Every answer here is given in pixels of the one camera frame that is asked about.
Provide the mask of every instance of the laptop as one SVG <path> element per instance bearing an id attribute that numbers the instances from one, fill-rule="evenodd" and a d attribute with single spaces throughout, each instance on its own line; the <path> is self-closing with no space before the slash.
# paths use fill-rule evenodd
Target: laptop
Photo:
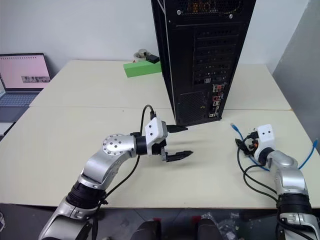
<path id="1" fill-rule="evenodd" d="M 15 122 L 51 81 L 44 54 L 0 54 L 0 80 L 0 122 Z"/>

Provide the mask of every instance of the usb port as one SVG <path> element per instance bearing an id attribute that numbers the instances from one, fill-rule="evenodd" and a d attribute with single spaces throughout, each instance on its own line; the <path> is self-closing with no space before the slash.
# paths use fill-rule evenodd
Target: usb port
<path id="1" fill-rule="evenodd" d="M 218 114 L 217 113 L 210 113 L 209 114 L 209 118 L 214 118 L 214 117 L 216 117 Z"/>
<path id="2" fill-rule="evenodd" d="M 220 103 L 221 103 L 221 101 L 214 101 L 212 106 L 218 106 L 218 105 L 220 105 Z"/>
<path id="3" fill-rule="evenodd" d="M 222 95 L 212 97 L 212 101 L 220 101 L 221 99 L 222 99 Z"/>

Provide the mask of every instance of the computer tower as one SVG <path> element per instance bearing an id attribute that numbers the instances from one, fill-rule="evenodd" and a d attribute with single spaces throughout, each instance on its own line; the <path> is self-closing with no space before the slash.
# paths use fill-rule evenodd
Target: computer tower
<path id="1" fill-rule="evenodd" d="M 178 125 L 221 119 L 255 2 L 151 0 L 162 75 Z"/>

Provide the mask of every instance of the laptop keyboard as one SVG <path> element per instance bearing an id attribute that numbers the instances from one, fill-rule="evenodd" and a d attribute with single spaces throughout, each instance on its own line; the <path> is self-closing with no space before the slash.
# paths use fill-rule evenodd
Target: laptop keyboard
<path id="1" fill-rule="evenodd" d="M 0 107 L 25 107 L 36 98 L 37 94 L 6 93 L 0 98 Z"/>

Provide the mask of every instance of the gray wall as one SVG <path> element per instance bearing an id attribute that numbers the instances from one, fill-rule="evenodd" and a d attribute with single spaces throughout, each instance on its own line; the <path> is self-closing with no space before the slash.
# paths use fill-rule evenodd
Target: gray wall
<path id="1" fill-rule="evenodd" d="M 319 10 L 320 1 L 311 0 L 273 73 L 312 141 L 320 137 Z"/>

